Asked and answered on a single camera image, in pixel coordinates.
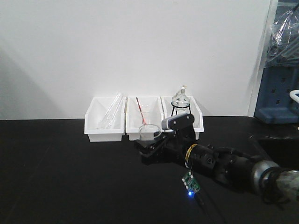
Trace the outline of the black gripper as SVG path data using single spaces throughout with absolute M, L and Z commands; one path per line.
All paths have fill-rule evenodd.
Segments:
M 141 162 L 145 165 L 174 162 L 188 166 L 187 150 L 196 143 L 193 126 L 163 133 L 152 140 L 135 140 L 135 148 L 139 150 Z

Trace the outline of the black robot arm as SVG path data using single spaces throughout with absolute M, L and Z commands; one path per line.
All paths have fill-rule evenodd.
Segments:
M 282 168 L 274 161 L 233 148 L 200 145 L 191 126 L 155 133 L 149 140 L 138 139 L 135 147 L 143 163 L 173 162 L 186 167 L 182 182 L 190 196 L 200 191 L 195 179 L 195 173 L 199 173 L 232 191 L 256 194 L 265 204 L 281 205 L 299 200 L 297 170 Z

